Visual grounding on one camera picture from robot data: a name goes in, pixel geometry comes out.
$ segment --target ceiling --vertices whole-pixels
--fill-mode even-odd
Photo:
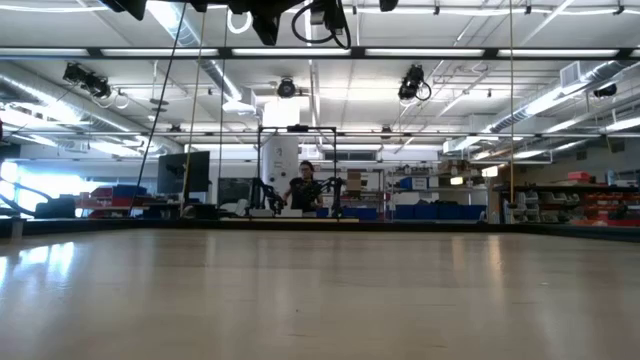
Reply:
[[[553,11],[563,4],[561,0],[531,1],[534,9]],[[586,11],[614,9],[617,1],[577,0],[565,12],[584,13]],[[400,1],[399,9],[411,6],[430,6],[433,1]],[[522,9],[525,1],[516,1],[516,9]],[[3,1],[3,6],[36,8],[82,8],[101,6],[89,0],[21,0]],[[373,14],[362,9],[377,6],[377,1],[358,0],[358,17],[347,15],[354,44],[360,46],[457,46],[457,47],[508,47],[510,44],[509,16],[484,16],[443,14]],[[640,0],[625,0],[627,9],[620,15],[559,15],[548,21],[549,14],[533,13],[513,15],[514,46],[527,47],[637,47],[640,34],[637,29],[640,15],[631,13],[640,10]],[[442,9],[484,10],[508,9],[508,1],[500,0],[442,0]],[[201,31],[203,16],[187,10],[187,19],[194,24],[194,31]],[[292,34],[290,22],[293,14],[285,13],[281,19],[278,46],[302,46]],[[242,34],[231,34],[226,28],[226,10],[210,9],[205,18],[204,43],[212,47],[254,46],[261,47],[253,30]],[[234,16],[236,26],[244,21],[242,16]],[[324,34],[316,29],[316,36]],[[111,11],[81,13],[40,13],[0,9],[0,43],[3,46],[31,47],[171,47],[172,37],[147,13],[143,21],[137,21],[128,14]],[[149,60],[80,60],[82,65],[97,74],[109,78],[109,83],[126,93],[130,99],[124,109],[112,106],[109,110],[129,120],[150,128],[148,120],[151,97],[159,97],[163,74],[168,61],[157,64],[159,76],[154,84],[154,62]],[[18,66],[39,77],[69,89],[62,80],[67,65],[65,60],[19,60]],[[274,100],[273,85],[282,77],[293,77],[296,85],[303,89],[312,86],[310,65],[302,59],[267,60],[227,60],[222,62],[226,75],[239,87],[254,89],[258,103]],[[425,70],[433,95],[427,102],[403,107],[397,98],[400,79],[412,64],[420,64]],[[515,103],[534,96],[545,87],[559,81],[559,70],[570,61],[517,61],[513,64],[513,97]],[[383,125],[390,125],[396,131],[478,131],[487,123],[496,120],[496,114],[509,109],[511,100],[511,63],[509,61],[479,62],[453,60],[314,60],[319,90],[319,118],[316,125],[336,126],[345,131],[379,131]],[[243,131],[255,129],[255,116],[225,113],[221,109],[223,99],[219,89],[204,73],[200,73],[199,90],[196,92],[197,65],[192,60],[173,62],[169,86],[165,99],[169,101],[166,112],[159,119],[159,129],[167,130],[171,124],[181,124],[188,128],[195,107],[196,130]],[[619,79],[618,96],[625,97],[637,92],[638,79],[635,72]],[[73,93],[88,98],[77,88]],[[590,106],[604,106],[614,101],[592,99]],[[308,96],[297,99],[301,104],[301,122],[311,125],[310,102]],[[533,128],[530,131],[543,132],[548,124],[570,119],[589,109],[586,96],[576,96],[571,101],[553,107],[538,118],[527,120]],[[185,138],[176,138],[184,143]],[[441,144],[445,138],[417,138],[415,143]],[[195,142],[212,143],[217,139],[198,137]],[[225,142],[251,142],[252,137],[228,137]]]

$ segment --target black monitor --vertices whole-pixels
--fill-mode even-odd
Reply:
[[[187,154],[158,158],[158,193],[179,194],[184,187]],[[189,160],[189,192],[209,191],[209,152],[193,152]]]

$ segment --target wall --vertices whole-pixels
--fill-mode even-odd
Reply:
[[[605,182],[608,170],[619,172],[640,169],[640,139],[626,139],[625,151],[615,154],[609,151],[606,143],[603,146],[597,144],[588,143],[590,146],[586,148],[586,160],[576,160],[576,152],[572,150],[562,158],[556,157],[556,163],[552,165],[544,165],[541,168],[527,167],[526,173],[521,173],[516,166],[515,183],[523,184],[526,181],[543,184],[566,180],[567,174],[573,171],[586,171],[595,176],[598,182]]]

